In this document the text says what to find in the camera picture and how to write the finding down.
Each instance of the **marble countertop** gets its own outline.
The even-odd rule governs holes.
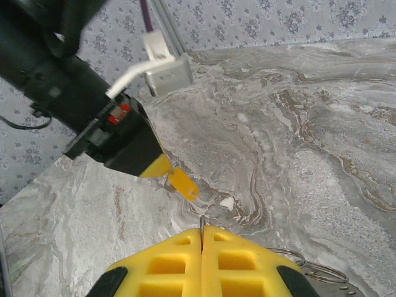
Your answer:
[[[140,100],[200,199],[60,158],[0,209],[15,296],[84,296],[202,214],[396,296],[396,39],[191,55],[194,86]]]

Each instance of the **purple cable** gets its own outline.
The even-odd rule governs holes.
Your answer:
[[[153,25],[151,24],[149,7],[147,6],[147,0],[140,0],[140,7],[142,9],[143,21],[146,27],[147,33],[154,31]]]

